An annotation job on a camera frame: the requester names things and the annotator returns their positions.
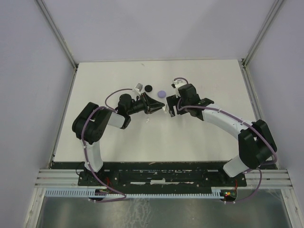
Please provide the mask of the purple earbud charging case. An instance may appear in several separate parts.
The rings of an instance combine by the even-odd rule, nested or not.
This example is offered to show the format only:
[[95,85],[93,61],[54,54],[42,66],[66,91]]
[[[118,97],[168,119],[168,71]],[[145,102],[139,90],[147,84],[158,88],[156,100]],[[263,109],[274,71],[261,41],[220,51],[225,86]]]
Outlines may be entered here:
[[159,92],[157,93],[157,96],[158,96],[159,98],[165,98],[165,97],[167,96],[167,94],[166,94],[165,91],[161,90],[161,91],[159,91]]

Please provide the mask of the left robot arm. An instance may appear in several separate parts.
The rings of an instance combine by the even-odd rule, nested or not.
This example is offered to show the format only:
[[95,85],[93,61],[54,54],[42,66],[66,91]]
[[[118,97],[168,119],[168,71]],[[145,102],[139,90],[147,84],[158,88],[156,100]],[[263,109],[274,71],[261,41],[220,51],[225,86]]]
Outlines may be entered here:
[[142,93],[134,100],[131,95],[123,94],[119,97],[118,105],[114,110],[98,106],[89,102],[72,124],[72,131],[81,141],[85,168],[90,170],[89,180],[94,185],[101,185],[105,180],[105,173],[100,171],[104,165],[100,152],[100,139],[108,125],[125,129],[131,122],[131,115],[138,112],[153,114],[165,104],[159,102],[146,93]]

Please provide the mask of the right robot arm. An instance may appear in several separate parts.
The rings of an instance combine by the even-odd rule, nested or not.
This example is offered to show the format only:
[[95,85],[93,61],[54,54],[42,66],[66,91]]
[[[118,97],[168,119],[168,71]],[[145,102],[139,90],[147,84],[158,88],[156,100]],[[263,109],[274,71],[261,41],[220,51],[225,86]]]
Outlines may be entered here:
[[276,162],[277,147],[265,121],[259,119],[251,122],[224,111],[214,101],[201,99],[194,85],[181,78],[174,79],[171,86],[175,94],[166,100],[172,117],[189,113],[237,139],[238,155],[224,164],[218,173],[218,181],[222,185],[230,185],[235,181],[235,176],[242,172],[271,164],[270,157]]

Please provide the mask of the black round charging case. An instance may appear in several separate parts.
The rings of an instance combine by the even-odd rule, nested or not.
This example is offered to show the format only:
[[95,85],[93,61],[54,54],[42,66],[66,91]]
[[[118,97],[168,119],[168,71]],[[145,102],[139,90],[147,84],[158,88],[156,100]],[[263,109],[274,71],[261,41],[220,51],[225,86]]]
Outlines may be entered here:
[[144,87],[144,90],[145,90],[145,92],[149,93],[149,92],[151,92],[151,91],[153,90],[153,88],[152,88],[151,85],[146,85],[146,86]]

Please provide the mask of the white round charging case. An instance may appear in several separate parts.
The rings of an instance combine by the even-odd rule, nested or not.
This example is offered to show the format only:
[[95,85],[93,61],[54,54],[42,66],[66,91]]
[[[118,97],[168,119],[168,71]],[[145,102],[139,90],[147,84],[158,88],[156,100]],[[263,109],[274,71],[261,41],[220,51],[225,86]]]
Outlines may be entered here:
[[169,108],[168,108],[167,105],[165,105],[162,109],[163,109],[163,111],[164,111],[165,114],[168,113]]

